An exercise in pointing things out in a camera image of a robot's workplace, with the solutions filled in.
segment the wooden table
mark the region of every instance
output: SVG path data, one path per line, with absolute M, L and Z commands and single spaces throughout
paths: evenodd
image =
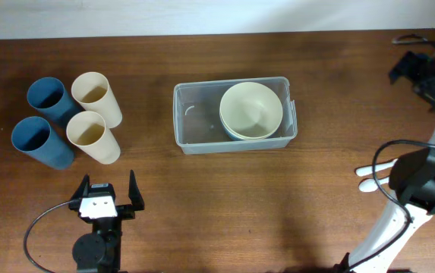
M 426 141 L 435 126 L 409 82 L 389 85 L 389 70 L 408 50 L 391 38 L 410 32 L 0 41 L 0 271 L 37 271 L 24 257 L 24 232 L 68 200 L 86 173 L 112 183 L 117 203 L 128 203 L 130 169 L 147 209 L 123 224 L 124 270 L 266 272 L 340 262 L 386 203 L 359 192 L 353 170 L 381 143 Z M 14 125 L 39 115 L 26 100 L 30 84 L 53 76 L 70 89 L 87 71 L 108 77 L 121 106 L 123 122 L 112 130 L 121 158 L 101 165 L 74 147 L 74 164 L 55 171 L 16 151 Z M 175 144 L 176 84 L 273 76 L 289 79 L 296 103 L 299 133 L 288 147 L 184 155 Z M 394 147 L 383 159 L 408 151 Z M 47 268 L 75 271 L 71 248 L 87 232 L 76 213 L 60 209 L 33 229 L 29 249 Z M 435 272 L 435 218 L 393 267 Z

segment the cup rim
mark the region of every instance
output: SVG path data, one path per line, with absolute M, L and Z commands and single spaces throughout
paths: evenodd
M 45 108 L 36 107 L 35 105 L 33 105 L 33 104 L 30 102 L 30 99 L 28 98 L 28 96 L 30 95 L 30 92 L 32 91 L 32 87 L 33 87 L 36 83 L 38 83 L 38 82 L 41 81 L 41 80 L 48 80 L 48 79 L 55 80 L 55 81 L 57 81 L 57 82 L 62 86 L 62 96 L 61 96 L 60 99 L 59 99 L 59 100 L 58 100 L 54 105 L 52 105 L 52 106 L 45 107 Z M 56 77 L 43 77 L 43 78 L 39 78 L 38 80 L 34 81 L 34 82 L 30 85 L 30 87 L 28 88 L 28 92 L 27 92 L 27 101 L 28 101 L 28 104 L 29 104 L 31 107 L 35 108 L 36 110 L 45 110 L 45 109 L 50 109 L 50 108 L 52 108 L 52 107 L 55 107 L 59 102 L 62 101 L 62 98 L 63 98 L 64 96 L 65 96 L 65 86 L 64 86 L 63 82 L 61 82 L 61 81 L 60 81 L 59 79 L 57 79 Z
M 68 128 L 69 128 L 69 126 L 71 125 L 71 122 L 78 116 L 78 115 L 84 115 L 84 114 L 92 114 L 92 113 L 94 113 L 94 114 L 96 114 L 96 115 L 98 115 L 101 119 L 102 119 L 102 122 L 104 123 L 104 131 L 102 132 L 102 135 L 99 137 L 99 139 L 97 139 L 96 141 L 94 141 L 93 143 L 91 143 L 91 144 L 87 144 L 87 145 L 80 145 L 80 144 L 77 144 L 77 143 L 75 143 L 74 141 L 72 141 L 72 139 L 69 137 L 69 135 L 68 135 Z M 67 127 L 66 127 L 66 129 L 65 129 L 65 134 L 67 135 L 67 139 L 68 139 L 68 141 L 70 141 L 72 144 L 74 144 L 75 146 L 77 146 L 77 147 L 89 147 L 89 146 L 92 146 L 92 145 L 96 145 L 96 143 L 98 143 L 101 139 L 102 139 L 102 137 L 104 137 L 104 135 L 106 134 L 106 131 L 108 130 L 108 127 L 107 127 L 107 125 L 106 125 L 106 121 L 104 120 L 104 118 L 102 117 L 102 115 L 100 115 L 99 113 L 97 113 L 97 112 L 94 112 L 94 111 L 82 111 L 82 112 L 80 112 L 80 113 L 77 113 L 74 117 L 72 117 L 71 119 L 70 119 L 70 121 L 67 123 Z
M 78 98 L 76 98 L 76 96 L 74 95 L 74 84 L 77 82 L 77 80 L 79 80 L 79 78 L 81 78 L 82 76 L 85 76 L 87 74 L 97 74 L 99 76 L 102 76 L 102 78 L 104 79 L 104 81 L 106 82 L 106 84 L 108 86 L 108 88 L 106 88 L 106 92 L 104 93 L 104 95 L 102 97 L 100 97 L 98 100 L 96 100 L 95 102 L 82 102 Z M 103 74 L 101 74 L 99 72 L 90 71 L 90 72 L 83 73 L 83 74 L 79 75 L 77 78 L 75 78 L 74 82 L 72 82 L 72 85 L 71 85 L 71 94 L 72 94 L 72 97 L 77 102 L 79 102 L 81 105 L 91 105 L 93 103 L 99 102 L 102 99 L 104 99 L 108 95 L 108 93 L 109 93 L 109 88 L 110 88 L 110 86 L 109 86 L 109 80 L 108 80 L 108 78 L 106 76 L 104 76 Z
M 40 119 L 40 120 L 42 120 L 42 121 L 45 121 L 45 124 L 49 127 L 49 136 L 47 137 L 47 139 L 45 140 L 45 142 L 44 142 L 42 145 L 40 145 L 38 148 L 36 148 L 36 149 L 31 149 L 31 150 L 23 150 L 23 149 L 19 149 L 19 148 L 14 144 L 14 142 L 13 142 L 13 135 L 14 135 L 14 132 L 15 132 L 15 130 L 17 129 L 17 127 L 18 127 L 22 122 L 24 122 L 24 121 L 26 121 L 26 120 L 29 120 L 29 119 Z M 52 135 L 52 126 L 50 126 L 50 123 L 49 123 L 45 118 L 41 118 L 41 117 L 39 117 L 39 116 L 32 116 L 32 117 L 28 117 L 28 118 L 24 118 L 24 119 L 22 119 L 21 121 L 19 121 L 19 122 L 14 126 L 14 128 L 13 128 L 13 130 L 12 130 L 12 132 L 11 132 L 11 144 L 13 145 L 13 147 L 14 147 L 15 149 L 17 149 L 17 150 L 20 151 L 20 152 L 33 152 L 33 151 L 36 151 L 36 150 L 41 149 L 42 147 L 44 147 L 44 145 L 47 144 L 47 142 L 48 142 L 48 140 L 49 140 L 49 138 L 50 138 L 51 135 Z

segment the plastic container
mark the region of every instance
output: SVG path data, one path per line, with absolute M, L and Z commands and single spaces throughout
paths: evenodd
M 265 140 L 234 141 L 225 133 L 220 121 L 222 96 L 231 86 L 243 82 L 268 86 L 282 103 L 282 122 L 278 130 Z M 290 100 L 289 85 L 285 77 L 178 84 L 173 94 L 173 127 L 177 144 L 187 155 L 285 147 L 298 133 L 295 101 Z

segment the plastic cup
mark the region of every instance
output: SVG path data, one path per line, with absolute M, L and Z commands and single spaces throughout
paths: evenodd
M 67 138 L 101 164 L 114 163 L 121 154 L 104 118 L 94 111 L 75 115 L 68 122 Z
M 77 77 L 72 83 L 72 96 L 84 109 L 102 115 L 108 128 L 118 126 L 123 120 L 109 81 L 101 73 L 87 72 Z
M 20 121 L 11 133 L 11 143 L 18 151 L 56 170 L 66 169 L 74 161 L 74 152 L 45 118 Z
M 33 108 L 63 128 L 81 111 L 64 84 L 54 77 L 44 77 L 33 83 L 28 89 L 27 100 Z

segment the bowl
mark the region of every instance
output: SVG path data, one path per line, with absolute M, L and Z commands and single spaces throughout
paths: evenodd
M 259 83 L 239 83 L 221 99 L 219 114 L 232 139 L 261 140 L 278 130 L 283 107 L 278 96 Z

